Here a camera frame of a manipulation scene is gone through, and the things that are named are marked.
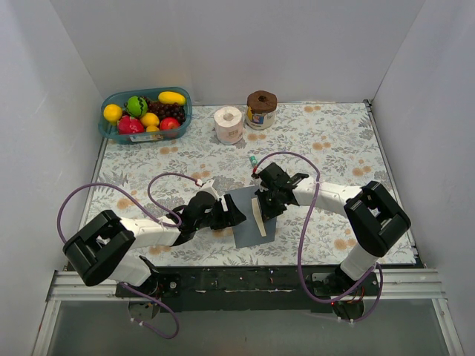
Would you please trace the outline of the grey envelope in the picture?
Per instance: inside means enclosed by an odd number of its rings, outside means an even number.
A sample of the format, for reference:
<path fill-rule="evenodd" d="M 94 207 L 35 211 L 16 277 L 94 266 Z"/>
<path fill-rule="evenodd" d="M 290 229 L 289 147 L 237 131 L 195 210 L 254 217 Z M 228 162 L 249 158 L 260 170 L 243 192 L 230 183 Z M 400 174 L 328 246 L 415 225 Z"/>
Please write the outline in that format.
<path fill-rule="evenodd" d="M 275 241 L 277 220 L 274 218 L 263 224 L 266 232 L 265 236 L 261 234 L 261 230 L 256 222 L 252 209 L 252 200 L 257 197 L 255 195 L 257 189 L 258 187 L 254 185 L 227 191 L 239 211 L 246 217 L 244 222 L 232 227 L 236 248 L 250 248 Z"/>

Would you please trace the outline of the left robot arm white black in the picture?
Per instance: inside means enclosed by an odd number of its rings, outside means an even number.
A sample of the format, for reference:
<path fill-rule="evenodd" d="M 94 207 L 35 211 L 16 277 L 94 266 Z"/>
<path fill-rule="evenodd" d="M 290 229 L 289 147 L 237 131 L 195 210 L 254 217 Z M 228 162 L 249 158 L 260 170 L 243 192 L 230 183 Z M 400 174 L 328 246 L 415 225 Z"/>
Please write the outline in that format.
<path fill-rule="evenodd" d="M 191 240 L 203 228 L 222 230 L 240 225 L 246 216 L 230 194 L 218 196 L 211 188 L 198 191 L 186 205 L 158 220 L 118 217 L 102 211 L 68 239 L 63 253 L 87 286 L 111 279 L 131 285 L 143 297 L 158 287 L 154 265 L 128 252 L 156 245 L 172 247 Z"/>

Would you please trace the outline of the cream letter paper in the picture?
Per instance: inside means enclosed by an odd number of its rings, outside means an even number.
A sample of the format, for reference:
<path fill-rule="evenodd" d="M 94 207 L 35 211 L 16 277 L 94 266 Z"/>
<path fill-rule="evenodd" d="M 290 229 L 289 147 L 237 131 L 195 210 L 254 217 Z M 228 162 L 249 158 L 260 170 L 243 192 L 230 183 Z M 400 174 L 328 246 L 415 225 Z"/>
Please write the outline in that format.
<path fill-rule="evenodd" d="M 264 226 L 263 218 L 262 218 L 262 212 L 261 212 L 261 207 L 259 205 L 258 199 L 257 198 L 252 198 L 252 213 L 255 218 L 255 222 L 257 224 L 258 230 L 261 234 L 262 237 L 266 236 L 266 229 Z"/>

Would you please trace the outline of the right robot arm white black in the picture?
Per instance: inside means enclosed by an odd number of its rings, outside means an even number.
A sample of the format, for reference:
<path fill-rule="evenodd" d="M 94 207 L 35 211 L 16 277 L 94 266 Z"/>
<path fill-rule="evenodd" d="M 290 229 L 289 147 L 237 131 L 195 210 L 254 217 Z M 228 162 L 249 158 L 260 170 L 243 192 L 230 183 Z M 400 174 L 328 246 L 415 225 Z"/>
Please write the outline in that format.
<path fill-rule="evenodd" d="M 275 163 L 253 171 L 252 177 L 260 181 L 255 195 L 264 222 L 282 215 L 289 205 L 308 207 L 308 216 L 320 208 L 348 219 L 357 243 L 328 277 L 344 296 L 362 287 L 377 260 L 411 227 L 408 215 L 380 182 L 364 186 L 320 182 L 308 174 L 290 176 Z"/>

